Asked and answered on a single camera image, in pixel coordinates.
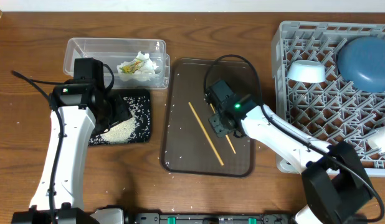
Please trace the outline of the wooden chopstick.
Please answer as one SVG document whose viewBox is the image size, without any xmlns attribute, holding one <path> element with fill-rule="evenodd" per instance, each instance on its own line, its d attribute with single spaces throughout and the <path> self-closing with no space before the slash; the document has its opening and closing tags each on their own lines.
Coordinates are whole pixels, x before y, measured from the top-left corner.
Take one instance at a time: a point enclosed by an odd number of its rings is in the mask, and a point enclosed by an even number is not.
<svg viewBox="0 0 385 224">
<path fill-rule="evenodd" d="M 211 138 L 209 137 L 209 134 L 208 134 L 206 128 L 204 127 L 204 125 L 203 125 L 203 123 L 202 123 L 202 121 L 201 121 L 199 115 L 197 114 L 195 108 L 193 107 L 193 105 L 192 105 L 191 102 L 188 102 L 188 105 L 189 105 L 189 107 L 190 107 L 190 109 L 191 109 L 191 111 L 192 111 L 192 113 L 193 113 L 193 115 L 194 115 L 196 121 L 198 122 L 198 124 L 199 124 L 199 126 L 200 126 L 202 132 L 204 133 L 204 135 L 205 135 L 205 137 L 206 137 L 206 139 L 207 139 L 207 141 L 208 141 L 210 147 L 212 148 L 212 151 L 213 151 L 214 154 L 216 155 L 217 160 L 219 161 L 219 163 L 220 163 L 221 166 L 224 166 L 224 162 L 223 162 L 223 160 L 221 159 L 221 157 L 220 157 L 220 155 L 219 155 L 219 153 L 218 153 L 218 151 L 217 151 L 217 149 L 216 149 L 214 143 L 212 142 Z"/>
<path fill-rule="evenodd" d="M 213 112 L 214 114 L 216 114 L 216 111 L 215 111 L 215 109 L 214 109 L 213 105 L 212 105 L 212 104 L 209 104 L 209 106 L 211 107 L 211 109 L 212 109 L 212 112 Z M 226 139 L 227 139 L 227 141 L 228 141 L 228 143 L 229 143 L 229 145 L 230 145 L 230 147 L 231 147 L 231 149 L 232 149 L 233 153 L 234 153 L 234 154 L 236 154 L 235 148 L 234 148 L 234 146 L 233 146 L 233 144 L 232 144 L 232 142 L 231 142 L 231 140 L 230 140 L 230 138 L 229 138 L 228 134 L 226 134 L 226 136 L 225 136 L 225 137 L 226 137 Z"/>
</svg>

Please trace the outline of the yellow snack wrapper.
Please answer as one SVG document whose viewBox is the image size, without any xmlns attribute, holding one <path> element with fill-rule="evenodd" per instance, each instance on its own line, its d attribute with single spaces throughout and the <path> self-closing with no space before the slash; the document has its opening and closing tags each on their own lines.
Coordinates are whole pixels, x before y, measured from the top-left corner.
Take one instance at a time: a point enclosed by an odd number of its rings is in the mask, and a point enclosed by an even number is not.
<svg viewBox="0 0 385 224">
<path fill-rule="evenodd" d="M 134 59 L 131 62 L 123 62 L 117 66 L 119 73 L 133 74 L 145 64 L 144 60 Z"/>
</svg>

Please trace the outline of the white napkin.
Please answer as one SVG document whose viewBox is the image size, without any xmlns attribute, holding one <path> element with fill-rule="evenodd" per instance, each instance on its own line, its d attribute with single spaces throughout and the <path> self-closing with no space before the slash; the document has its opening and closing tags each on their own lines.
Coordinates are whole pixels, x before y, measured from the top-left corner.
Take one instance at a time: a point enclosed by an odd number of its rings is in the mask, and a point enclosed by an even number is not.
<svg viewBox="0 0 385 224">
<path fill-rule="evenodd" d="M 143 54 L 141 52 L 138 52 L 137 56 L 134 59 L 144 60 L 145 64 L 133 74 L 125 74 L 125 73 L 119 73 L 118 72 L 118 76 L 120 77 L 120 79 L 122 81 L 125 82 L 125 81 L 131 80 L 131 79 L 135 79 L 135 80 L 138 80 L 140 82 L 145 82 L 145 81 L 150 80 L 151 75 L 154 75 L 154 76 L 156 75 L 155 69 L 158 68 L 158 65 L 155 64 L 150 59 L 149 54 Z"/>
</svg>

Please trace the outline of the light blue bowl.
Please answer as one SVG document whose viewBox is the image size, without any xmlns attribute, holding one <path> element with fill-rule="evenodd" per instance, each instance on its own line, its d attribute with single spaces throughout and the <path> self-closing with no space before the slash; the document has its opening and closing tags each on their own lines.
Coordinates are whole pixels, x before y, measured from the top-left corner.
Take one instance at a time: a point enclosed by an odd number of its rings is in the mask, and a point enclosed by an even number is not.
<svg viewBox="0 0 385 224">
<path fill-rule="evenodd" d="M 325 66 L 316 61 L 297 60 L 291 64 L 287 77 L 297 82 L 321 83 L 326 80 Z"/>
</svg>

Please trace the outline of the dark blue plate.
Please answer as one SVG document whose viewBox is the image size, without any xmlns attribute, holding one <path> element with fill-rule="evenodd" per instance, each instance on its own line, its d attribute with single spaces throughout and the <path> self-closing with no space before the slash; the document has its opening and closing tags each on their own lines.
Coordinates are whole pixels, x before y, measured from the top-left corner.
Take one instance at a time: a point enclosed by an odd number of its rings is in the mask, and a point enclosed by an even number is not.
<svg viewBox="0 0 385 224">
<path fill-rule="evenodd" d="M 360 37 L 344 46 L 337 56 L 341 76 L 359 90 L 385 91 L 385 40 Z"/>
</svg>

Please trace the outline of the pink-inside paper cup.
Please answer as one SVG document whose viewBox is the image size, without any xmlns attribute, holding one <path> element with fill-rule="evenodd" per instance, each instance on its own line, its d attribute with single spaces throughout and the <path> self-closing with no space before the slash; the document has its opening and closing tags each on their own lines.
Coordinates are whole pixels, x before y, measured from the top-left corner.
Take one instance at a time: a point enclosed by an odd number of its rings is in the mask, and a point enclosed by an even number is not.
<svg viewBox="0 0 385 224">
<path fill-rule="evenodd" d="M 385 126 L 374 130 L 368 140 L 368 145 L 371 149 L 379 149 L 380 153 L 385 152 Z"/>
</svg>

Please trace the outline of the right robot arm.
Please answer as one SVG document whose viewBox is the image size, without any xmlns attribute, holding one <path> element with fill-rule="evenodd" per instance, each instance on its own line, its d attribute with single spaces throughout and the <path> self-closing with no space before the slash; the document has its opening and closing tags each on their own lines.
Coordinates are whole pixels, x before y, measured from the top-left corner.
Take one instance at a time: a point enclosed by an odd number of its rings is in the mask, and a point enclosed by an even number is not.
<svg viewBox="0 0 385 224">
<path fill-rule="evenodd" d="M 209 120 L 219 137 L 233 132 L 257 140 L 301 175 L 307 204 L 295 215 L 295 223 L 371 222 L 356 213 L 380 196 L 350 144 L 311 137 L 252 95 L 206 93 L 206 101 L 216 111 Z"/>
</svg>

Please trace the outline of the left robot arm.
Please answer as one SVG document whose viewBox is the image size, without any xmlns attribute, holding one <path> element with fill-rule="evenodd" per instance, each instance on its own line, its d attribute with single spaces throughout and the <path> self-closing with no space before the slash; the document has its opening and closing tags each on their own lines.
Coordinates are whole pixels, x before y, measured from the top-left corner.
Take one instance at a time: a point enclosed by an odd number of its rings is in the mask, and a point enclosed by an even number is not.
<svg viewBox="0 0 385 224">
<path fill-rule="evenodd" d="M 123 98 L 94 84 L 63 84 L 49 96 L 51 133 L 40 183 L 12 223 L 124 223 L 120 207 L 83 209 L 83 172 L 91 137 L 130 118 Z"/>
</svg>

